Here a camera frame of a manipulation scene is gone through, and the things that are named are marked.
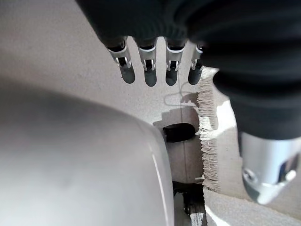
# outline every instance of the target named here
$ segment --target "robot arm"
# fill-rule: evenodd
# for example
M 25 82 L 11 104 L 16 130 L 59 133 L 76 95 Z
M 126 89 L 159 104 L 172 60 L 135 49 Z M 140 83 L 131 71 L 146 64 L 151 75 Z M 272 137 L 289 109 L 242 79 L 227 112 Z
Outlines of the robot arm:
M 301 150 L 301 2 L 294 0 L 77 0 L 100 41 L 135 81 L 127 36 L 135 39 L 149 86 L 156 84 L 156 40 L 166 39 L 166 82 L 174 85 L 187 40 L 196 44 L 188 77 L 219 68 L 238 126 L 242 177 L 266 204 L 296 175 Z

